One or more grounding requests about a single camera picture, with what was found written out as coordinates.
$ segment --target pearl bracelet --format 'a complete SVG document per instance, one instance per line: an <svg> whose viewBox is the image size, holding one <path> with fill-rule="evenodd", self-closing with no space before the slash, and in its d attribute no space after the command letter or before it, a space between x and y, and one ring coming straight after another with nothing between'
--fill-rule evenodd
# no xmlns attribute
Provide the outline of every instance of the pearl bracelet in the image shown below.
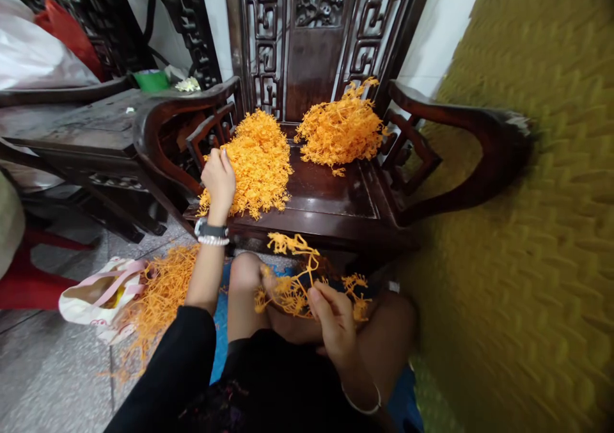
<svg viewBox="0 0 614 433"><path fill-rule="evenodd" d="M358 412L360 412L361 414L364 415L373 415L375 414L377 411L379 411L379 408L382 407L382 395L381 393L379 393L379 388L377 387L377 385L375 385L375 382L373 382L373 386L375 387L375 389L377 390L377 405L371 409L370 411L364 411L362 409L360 409L360 407L358 407L356 404L354 404L352 402L352 400L350 399L350 397L347 395L347 393L345 392L345 388L343 387L343 383L341 383L341 390L343 391L343 394L345 395L345 399L348 401L348 403L350 404L350 406L352 406L353 408L355 408L355 410L357 410Z"/></svg>
<svg viewBox="0 0 614 433"><path fill-rule="evenodd" d="M198 237L198 242L200 244L209 244L210 246L225 246L230 242L230 239L204 235Z"/></svg>

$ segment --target blue mat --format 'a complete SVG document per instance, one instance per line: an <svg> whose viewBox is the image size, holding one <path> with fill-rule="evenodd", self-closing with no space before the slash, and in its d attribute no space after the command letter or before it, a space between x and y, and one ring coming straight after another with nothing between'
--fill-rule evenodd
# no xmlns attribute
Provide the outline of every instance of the blue mat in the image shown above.
<svg viewBox="0 0 614 433"><path fill-rule="evenodd" d="M279 271L275 265L269 265L273 268L278 276L291 276L295 272L291 269ZM228 290L230 280L230 260L224 264L224 273L222 278L222 287ZM213 317L216 322L217 343L216 357L213 362L213 371L211 372L210 383L215 383L219 380L224 370L226 363L226 355L228 353L228 294L221 292L217 300L217 310ZM402 432L404 420L409 421L418 431L423 431L422 418L416 405L416 396L414 394L414 385L416 379L413 371L409 366L405 367L401 377L399 378L395 390L388 402L388 412L392 416L397 425L398 431Z"/></svg>

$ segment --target hand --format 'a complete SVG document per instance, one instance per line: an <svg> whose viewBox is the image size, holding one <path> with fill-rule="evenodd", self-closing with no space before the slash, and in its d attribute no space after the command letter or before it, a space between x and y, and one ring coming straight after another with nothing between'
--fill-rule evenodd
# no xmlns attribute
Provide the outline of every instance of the hand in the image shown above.
<svg viewBox="0 0 614 433"><path fill-rule="evenodd" d="M200 178L211 196L207 223L214 226L225 225L237 188L235 172L226 150L211 150Z"/></svg>
<svg viewBox="0 0 614 433"><path fill-rule="evenodd" d="M307 297L311 313L322 326L329 358L340 373L345 372L359 359L352 302L344 293L319 281L307 291Z"/></svg>

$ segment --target plastic bag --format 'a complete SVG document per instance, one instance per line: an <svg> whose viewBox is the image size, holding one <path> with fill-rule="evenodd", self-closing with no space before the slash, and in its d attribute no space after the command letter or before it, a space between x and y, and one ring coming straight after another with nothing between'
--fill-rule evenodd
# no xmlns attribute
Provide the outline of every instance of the plastic bag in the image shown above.
<svg viewBox="0 0 614 433"><path fill-rule="evenodd" d="M73 16L58 3L45 0L45 10L36 14L34 23L64 43L100 81L104 81L102 65L90 39Z"/></svg>
<svg viewBox="0 0 614 433"><path fill-rule="evenodd" d="M95 326L98 338L108 345L121 342L135 327L119 327L114 320L143 292L141 273L146 266L144 260L113 257L100 272L62 293L59 312L66 321Z"/></svg>
<svg viewBox="0 0 614 433"><path fill-rule="evenodd" d="M0 3L0 90L100 83L61 41L30 20L19 0Z"/></svg>

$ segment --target watch strap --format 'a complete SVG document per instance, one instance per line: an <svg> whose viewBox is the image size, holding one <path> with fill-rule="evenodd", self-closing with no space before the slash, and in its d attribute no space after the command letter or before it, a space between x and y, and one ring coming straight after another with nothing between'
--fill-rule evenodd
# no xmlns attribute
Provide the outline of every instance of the watch strap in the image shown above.
<svg viewBox="0 0 614 433"><path fill-rule="evenodd" d="M207 224L207 218L203 217L196 223L194 232L197 237L213 236L217 238L226 238L228 236L227 226L210 226Z"/></svg>

